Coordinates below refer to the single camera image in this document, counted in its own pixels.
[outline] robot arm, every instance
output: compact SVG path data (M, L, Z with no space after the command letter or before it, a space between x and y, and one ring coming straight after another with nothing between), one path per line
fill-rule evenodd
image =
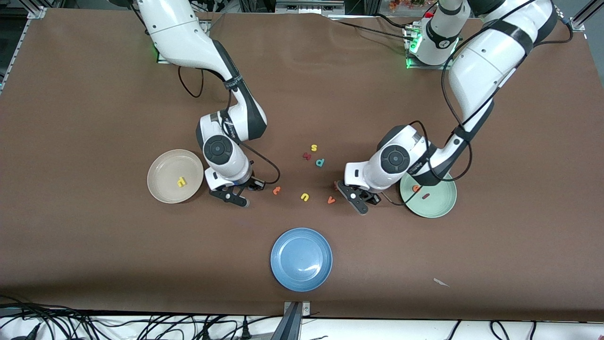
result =
M266 129L264 111L226 49L201 29L187 0L138 0L138 6L155 47L166 60L208 70L237 99L228 109L201 117L196 136L210 166L205 171L210 194L247 206L247 199L227 188L263 188L264 183L252 177L251 165L238 144L262 136Z
M499 20L529 1L469 2L471 9L484 15L483 22L490 25L461 50L449 73L451 88L463 112L462 126L454 130L442 149L412 126L397 126L382 139L369 161L346 164L344 182L338 183L338 189L360 214L367 213L366 202L379 202L377 194L406 172L422 186L434 186L447 174L493 110L493 92L505 84L533 44L545 38L556 23L550 0L532 0Z

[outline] white plate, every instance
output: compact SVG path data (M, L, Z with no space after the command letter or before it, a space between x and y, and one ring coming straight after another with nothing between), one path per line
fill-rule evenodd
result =
M178 185L180 178L185 185ZM158 201L180 203L193 196L204 181L204 166L194 153L171 150L159 156L147 173L147 187Z

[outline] brown tabletop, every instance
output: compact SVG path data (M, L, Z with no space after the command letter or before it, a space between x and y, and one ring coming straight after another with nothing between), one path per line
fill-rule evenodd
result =
M359 216L332 183L394 125L421 119L443 146L455 121L440 72L407 70L397 38L319 15L225 15L212 29L266 111L249 144L279 165L281 192L248 193L248 209L206 184L186 203L156 201L149 166L171 149L201 155L194 128L227 92L206 74L191 98L143 30L128 11L32 22L0 96L3 293L81 309L268 315L300 299L323 316L604 320L604 92L582 34L537 48L508 81L455 208L430 220L386 201ZM184 76L195 91L198 71ZM322 168L302 158L311 144ZM277 237L301 226L334 256L308 293L269 265Z

